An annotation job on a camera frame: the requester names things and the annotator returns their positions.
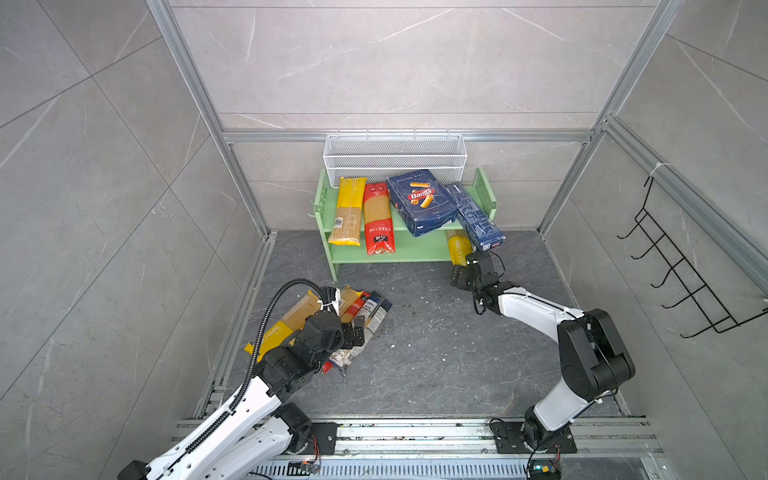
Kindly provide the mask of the yellow top brown spaghetti bag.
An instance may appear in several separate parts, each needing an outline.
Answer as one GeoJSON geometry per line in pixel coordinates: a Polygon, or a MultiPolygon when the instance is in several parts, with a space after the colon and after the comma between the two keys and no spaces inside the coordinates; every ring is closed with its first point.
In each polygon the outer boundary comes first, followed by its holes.
{"type": "Polygon", "coordinates": [[[363,197],[367,179],[341,178],[329,243],[359,246],[363,218],[363,197]]]}

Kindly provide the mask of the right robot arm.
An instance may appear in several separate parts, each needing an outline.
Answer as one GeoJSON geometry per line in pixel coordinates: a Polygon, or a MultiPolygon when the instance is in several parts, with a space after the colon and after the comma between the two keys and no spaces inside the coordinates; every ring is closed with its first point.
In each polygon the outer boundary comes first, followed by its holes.
{"type": "Polygon", "coordinates": [[[471,253],[464,266],[455,265],[451,284],[472,294],[477,314],[491,311],[522,322],[558,345],[561,378],[528,409],[521,427],[532,451],[549,447],[572,420],[615,394],[636,374],[629,350],[606,311],[569,308],[503,280],[491,251],[471,253]]]}

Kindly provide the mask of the yellow Pastatime spaghetti bag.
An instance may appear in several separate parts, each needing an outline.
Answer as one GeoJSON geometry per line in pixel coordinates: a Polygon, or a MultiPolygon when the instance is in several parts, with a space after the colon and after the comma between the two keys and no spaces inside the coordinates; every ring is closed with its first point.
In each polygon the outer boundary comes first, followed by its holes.
{"type": "Polygon", "coordinates": [[[451,262],[454,266],[466,266],[467,256],[473,252],[473,245],[464,230],[446,232],[451,262]]]}

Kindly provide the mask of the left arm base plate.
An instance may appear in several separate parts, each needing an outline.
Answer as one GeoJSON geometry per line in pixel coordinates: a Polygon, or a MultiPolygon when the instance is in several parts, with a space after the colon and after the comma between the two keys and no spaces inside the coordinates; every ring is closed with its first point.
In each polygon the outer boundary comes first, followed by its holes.
{"type": "Polygon", "coordinates": [[[321,457],[334,455],[339,427],[335,422],[313,423],[307,439],[299,442],[301,450],[298,454],[314,456],[315,450],[318,450],[321,457]]]}

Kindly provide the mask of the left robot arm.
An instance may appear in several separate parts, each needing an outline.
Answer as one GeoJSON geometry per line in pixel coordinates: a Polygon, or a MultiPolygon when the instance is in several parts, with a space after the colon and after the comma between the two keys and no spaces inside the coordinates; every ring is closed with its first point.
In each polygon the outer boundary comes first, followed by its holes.
{"type": "Polygon", "coordinates": [[[288,399],[333,353],[365,343],[365,318],[342,322],[318,311],[265,352],[243,384],[191,434],[151,462],[134,460],[120,479],[239,479],[258,463],[304,449],[312,426],[288,399]]]}

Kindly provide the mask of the clear black label pasta bag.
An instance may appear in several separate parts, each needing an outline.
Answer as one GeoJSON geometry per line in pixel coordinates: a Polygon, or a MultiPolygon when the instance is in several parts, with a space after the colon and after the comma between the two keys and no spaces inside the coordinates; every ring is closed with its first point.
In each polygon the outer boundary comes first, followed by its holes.
{"type": "Polygon", "coordinates": [[[362,291],[349,306],[345,306],[341,318],[344,343],[330,356],[324,371],[335,367],[345,375],[353,360],[373,339],[391,308],[391,301],[376,291],[362,291]]]}

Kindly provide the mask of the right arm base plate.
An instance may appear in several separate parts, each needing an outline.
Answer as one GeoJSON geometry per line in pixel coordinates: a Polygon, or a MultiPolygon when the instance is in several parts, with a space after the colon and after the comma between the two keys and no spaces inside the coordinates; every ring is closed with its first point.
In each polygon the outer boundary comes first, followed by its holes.
{"type": "Polygon", "coordinates": [[[493,418],[488,422],[499,454],[548,453],[574,454],[577,447],[569,427],[554,432],[540,431],[529,421],[505,421],[493,418]]]}

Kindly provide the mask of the blue Barilla rigatoni box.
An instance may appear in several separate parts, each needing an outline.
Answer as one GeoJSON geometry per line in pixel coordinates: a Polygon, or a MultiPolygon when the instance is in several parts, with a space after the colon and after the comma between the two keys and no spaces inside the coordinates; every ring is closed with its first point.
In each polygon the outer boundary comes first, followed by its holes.
{"type": "Polygon", "coordinates": [[[420,169],[392,176],[386,184],[392,206],[414,237],[439,230],[455,220],[456,202],[431,171],[420,169]]]}

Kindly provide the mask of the long blue spaghetti box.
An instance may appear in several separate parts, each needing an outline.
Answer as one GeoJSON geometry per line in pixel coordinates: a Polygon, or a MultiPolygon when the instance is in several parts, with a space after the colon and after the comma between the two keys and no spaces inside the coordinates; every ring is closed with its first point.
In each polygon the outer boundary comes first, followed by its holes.
{"type": "Polygon", "coordinates": [[[445,186],[457,206],[457,219],[476,250],[489,251],[502,245],[506,239],[501,230],[480,208],[460,183],[445,186]]]}

